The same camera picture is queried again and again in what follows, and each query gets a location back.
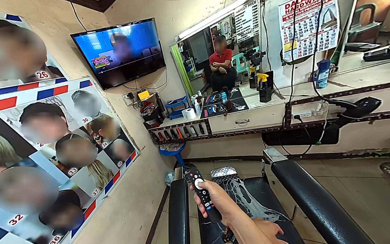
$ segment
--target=man in red shirt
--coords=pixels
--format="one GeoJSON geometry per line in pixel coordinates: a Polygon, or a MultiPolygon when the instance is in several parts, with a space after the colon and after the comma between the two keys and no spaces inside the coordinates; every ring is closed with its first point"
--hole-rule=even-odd
{"type": "Polygon", "coordinates": [[[233,50],[227,49],[225,36],[218,36],[214,39],[214,52],[210,58],[211,87],[213,91],[222,91],[222,87],[227,86],[229,90],[234,87],[237,72],[231,66],[233,50]]]}

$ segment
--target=fluorescent light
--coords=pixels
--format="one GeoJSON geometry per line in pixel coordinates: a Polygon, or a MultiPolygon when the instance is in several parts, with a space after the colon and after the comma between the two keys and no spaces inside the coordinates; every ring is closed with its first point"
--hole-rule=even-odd
{"type": "Polygon", "coordinates": [[[206,28],[207,26],[210,26],[211,24],[221,20],[222,18],[224,18],[227,15],[231,14],[234,11],[234,9],[240,7],[245,2],[246,2],[246,0],[237,0],[234,3],[226,6],[225,8],[219,10],[218,12],[212,14],[207,19],[204,19],[203,21],[201,21],[198,24],[192,26],[191,28],[187,29],[186,31],[183,31],[179,35],[180,40],[188,38],[190,36],[193,36],[198,31],[201,31],[204,28],[206,28]]]}

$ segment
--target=barber shop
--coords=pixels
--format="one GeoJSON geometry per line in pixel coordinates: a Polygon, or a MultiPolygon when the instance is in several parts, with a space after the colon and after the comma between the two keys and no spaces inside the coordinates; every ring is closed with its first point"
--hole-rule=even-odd
{"type": "Polygon", "coordinates": [[[390,0],[0,0],[0,244],[390,244],[390,0]]]}

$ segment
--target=red shirt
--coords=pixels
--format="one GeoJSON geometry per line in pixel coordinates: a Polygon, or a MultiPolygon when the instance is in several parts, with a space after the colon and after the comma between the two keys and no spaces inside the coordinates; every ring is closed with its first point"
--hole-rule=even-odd
{"type": "Polygon", "coordinates": [[[222,55],[219,55],[218,52],[214,52],[212,55],[210,55],[210,58],[209,58],[210,65],[212,65],[214,62],[224,63],[227,60],[231,61],[232,57],[233,57],[233,50],[231,50],[231,49],[225,49],[225,51],[224,51],[224,53],[222,53],[222,55]]]}

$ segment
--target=drawer handle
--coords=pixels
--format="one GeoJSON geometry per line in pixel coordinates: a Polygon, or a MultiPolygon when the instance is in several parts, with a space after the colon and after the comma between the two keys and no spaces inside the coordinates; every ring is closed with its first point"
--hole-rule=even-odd
{"type": "Polygon", "coordinates": [[[249,119],[239,119],[236,120],[236,124],[246,124],[249,122],[249,119]]]}

